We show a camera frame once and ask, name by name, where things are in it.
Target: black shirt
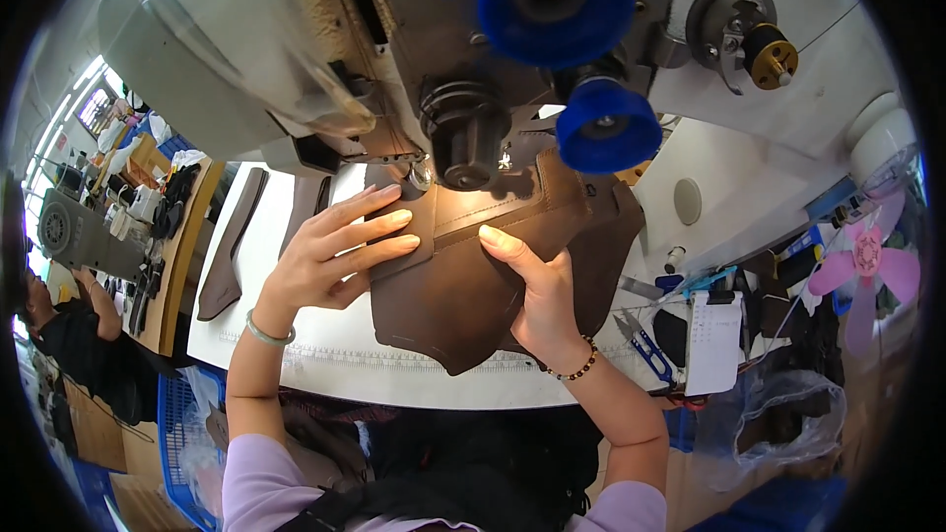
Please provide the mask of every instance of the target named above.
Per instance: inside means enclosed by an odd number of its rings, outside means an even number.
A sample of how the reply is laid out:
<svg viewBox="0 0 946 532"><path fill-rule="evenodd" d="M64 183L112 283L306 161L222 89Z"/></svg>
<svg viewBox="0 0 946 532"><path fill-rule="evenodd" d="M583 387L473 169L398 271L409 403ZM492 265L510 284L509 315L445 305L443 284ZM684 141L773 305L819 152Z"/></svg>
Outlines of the black shirt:
<svg viewBox="0 0 946 532"><path fill-rule="evenodd" d="M89 394L111 405L116 415L134 399L144 411L142 420L153 420L158 372L146 357L150 351L125 332L114 341L99 337L99 315L80 299L54 308L58 314L40 329L42 339L33 341L36 349L56 360L60 371Z"/></svg>

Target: pink fan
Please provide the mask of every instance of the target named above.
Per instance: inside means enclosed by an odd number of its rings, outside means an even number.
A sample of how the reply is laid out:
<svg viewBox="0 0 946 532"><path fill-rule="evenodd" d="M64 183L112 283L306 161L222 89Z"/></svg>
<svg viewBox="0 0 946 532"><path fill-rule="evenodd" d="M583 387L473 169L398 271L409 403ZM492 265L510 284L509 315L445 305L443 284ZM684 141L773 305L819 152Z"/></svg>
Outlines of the pink fan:
<svg viewBox="0 0 946 532"><path fill-rule="evenodd" d="M919 289L919 259L913 253L881 246L904 212L905 195L896 192L881 202L874 226L867 230L864 220L845 226L845 235L854 242L854 251L830 253L808 281L808 291L824 296L857 277L854 300L847 311L844 340L854 355L864 355L874 336L876 289L881 278L901 304L907 304Z"/></svg>

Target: bag strap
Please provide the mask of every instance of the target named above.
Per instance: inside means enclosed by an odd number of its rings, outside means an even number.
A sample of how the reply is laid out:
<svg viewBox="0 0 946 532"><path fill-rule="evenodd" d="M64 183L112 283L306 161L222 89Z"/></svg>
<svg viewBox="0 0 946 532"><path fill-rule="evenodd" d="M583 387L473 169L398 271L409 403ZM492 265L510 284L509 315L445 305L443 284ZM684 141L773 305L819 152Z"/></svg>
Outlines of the bag strap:
<svg viewBox="0 0 946 532"><path fill-rule="evenodd" d="M320 487L322 496L310 503L276 532L343 532L345 523L358 513L363 500L360 490L345 494Z"/></svg>

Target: fan blade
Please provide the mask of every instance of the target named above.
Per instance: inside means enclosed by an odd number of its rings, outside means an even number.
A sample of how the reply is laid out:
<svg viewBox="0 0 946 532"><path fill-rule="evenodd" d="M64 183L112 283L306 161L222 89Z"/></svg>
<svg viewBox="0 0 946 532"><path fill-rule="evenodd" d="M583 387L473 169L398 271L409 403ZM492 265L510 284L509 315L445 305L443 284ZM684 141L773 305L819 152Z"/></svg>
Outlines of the fan blade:
<svg viewBox="0 0 946 532"><path fill-rule="evenodd" d="M825 257L824 263L808 280L808 291L824 296L854 277L854 253L836 251Z"/></svg>
<svg viewBox="0 0 946 532"><path fill-rule="evenodd" d="M878 203L881 205L881 210L877 213L874 226L880 228L883 240L886 240L897 225L897 220L904 213L906 195L903 190L896 190Z"/></svg>
<svg viewBox="0 0 946 532"><path fill-rule="evenodd" d="M852 355L863 357L870 349L876 317L877 294L874 292L873 279L858 279L844 330L844 343Z"/></svg>
<svg viewBox="0 0 946 532"><path fill-rule="evenodd" d="M916 296L916 290L919 289L919 259L913 253L884 248L877 273L901 304L907 304Z"/></svg>

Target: measuring tape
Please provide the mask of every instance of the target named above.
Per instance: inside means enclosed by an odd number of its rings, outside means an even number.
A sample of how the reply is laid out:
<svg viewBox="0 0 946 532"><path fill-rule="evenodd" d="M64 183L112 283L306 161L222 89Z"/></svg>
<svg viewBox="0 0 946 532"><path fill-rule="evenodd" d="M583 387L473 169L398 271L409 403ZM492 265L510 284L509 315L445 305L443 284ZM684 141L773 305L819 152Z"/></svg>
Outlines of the measuring tape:
<svg viewBox="0 0 946 532"><path fill-rule="evenodd" d="M235 344L239 340L239 336L240 333L238 332L222 331L219 338L221 341L229 341ZM635 355L626 345L599 348L598 351L602 352L612 362ZM325 348L296 341L287 347L283 354L284 364L306 362L309 364L367 368L388 372L446 373L443 366L436 360L410 351L363 351L360 349ZM497 351L488 360L467 371L475 374L488 374L538 370L538 362L527 355L512 351Z"/></svg>

